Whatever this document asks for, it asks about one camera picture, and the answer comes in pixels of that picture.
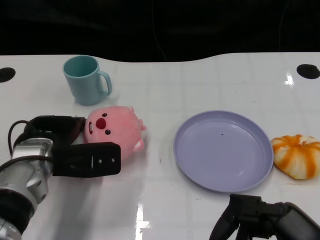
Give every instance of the plate rim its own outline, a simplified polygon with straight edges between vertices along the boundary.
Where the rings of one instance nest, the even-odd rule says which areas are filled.
[[[179,131],[181,130],[181,128],[189,121],[191,120],[192,118],[195,118],[196,116],[198,115],[203,115],[203,114],[207,114],[207,113],[228,113],[228,114],[234,114],[234,115],[238,115],[242,118],[245,118],[246,120],[249,120],[250,122],[252,122],[254,125],[256,125],[260,131],[262,131],[262,133],[266,136],[266,138],[268,139],[268,142],[269,142],[269,145],[268,147],[270,147],[270,150],[271,150],[271,164],[269,166],[269,169],[268,171],[266,172],[266,174],[258,181],[256,182],[255,184],[251,185],[251,186],[248,186],[248,187],[244,187],[244,188],[239,188],[237,190],[233,190],[233,191],[226,191],[226,190],[218,190],[218,189],[214,189],[214,188],[211,188],[211,187],[207,187],[203,184],[201,184],[200,182],[196,181],[194,178],[192,178],[191,176],[189,176],[189,174],[187,174],[181,164],[179,163],[179,161],[177,160],[177,153],[176,153],[176,140],[177,140],[177,135],[179,133]],[[244,192],[244,191],[247,191],[249,189],[253,189],[254,187],[260,185],[270,174],[271,172],[271,169],[274,165],[274,149],[272,147],[272,144],[271,144],[271,141],[270,141],[270,138],[268,137],[267,133],[256,123],[254,122],[253,120],[251,120],[250,118],[246,117],[246,116],[243,116],[242,114],[239,114],[239,113],[236,113],[236,112],[233,112],[233,111],[226,111],[226,110],[209,110],[209,111],[203,111],[203,112],[200,112],[200,113],[197,113],[191,117],[189,117],[188,119],[186,119],[181,125],[180,127],[178,128],[178,130],[176,131],[175,135],[174,135],[174,139],[173,139],[173,154],[174,154],[174,159],[175,159],[175,162],[178,164],[180,170],[183,172],[184,175],[186,175],[190,180],[192,180],[193,182],[195,182],[196,184],[202,186],[203,188],[206,188],[206,189],[209,189],[211,191],[215,191],[215,192],[219,192],[219,193],[239,193],[239,192]]]

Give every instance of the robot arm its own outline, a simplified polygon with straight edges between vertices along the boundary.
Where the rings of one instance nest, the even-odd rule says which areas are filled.
[[[10,147],[12,159],[0,166],[0,240],[20,240],[53,176],[92,178],[118,174],[121,148],[112,142],[71,145],[84,118],[40,116]]]
[[[320,226],[296,205],[268,204],[258,196],[231,194],[209,239],[227,240],[238,227],[236,240],[268,239],[273,235],[278,240],[320,239]]]

